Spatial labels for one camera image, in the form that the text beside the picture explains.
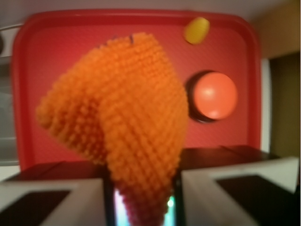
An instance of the red surface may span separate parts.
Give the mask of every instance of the red surface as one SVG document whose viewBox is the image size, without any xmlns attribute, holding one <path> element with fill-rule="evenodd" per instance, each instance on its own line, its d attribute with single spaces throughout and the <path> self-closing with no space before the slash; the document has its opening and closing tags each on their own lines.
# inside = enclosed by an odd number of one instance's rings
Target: red surface
<svg viewBox="0 0 301 226">
<path fill-rule="evenodd" d="M 210 72 L 202 76 L 194 87 L 196 108 L 204 116 L 221 120 L 234 111 L 238 94 L 234 82 L 225 74 Z"/>
<path fill-rule="evenodd" d="M 210 31 L 199 45 L 183 29 L 202 16 Z M 30 17 L 18 33 L 12 59 L 17 146 L 22 169 L 37 163 L 77 161 L 35 121 L 35 108 L 53 82 L 91 48 L 115 35 L 150 32 L 162 44 L 180 79 L 203 70 L 228 75 L 238 89 L 234 112 L 224 120 L 190 120 L 185 147 L 260 147 L 261 77 L 257 39 L 243 19 L 221 14 L 160 10 L 72 10 Z"/>
</svg>

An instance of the knit texture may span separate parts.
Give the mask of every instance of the knit texture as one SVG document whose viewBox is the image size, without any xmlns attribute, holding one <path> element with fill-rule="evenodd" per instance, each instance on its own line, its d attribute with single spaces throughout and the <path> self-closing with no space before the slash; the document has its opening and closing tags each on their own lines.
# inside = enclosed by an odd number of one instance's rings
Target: knit texture
<svg viewBox="0 0 301 226">
<path fill-rule="evenodd" d="M 107 41 L 55 82 L 37 108 L 50 134 L 107 164 L 133 226 L 159 226 L 188 121 L 183 85 L 151 34 Z"/>
</svg>

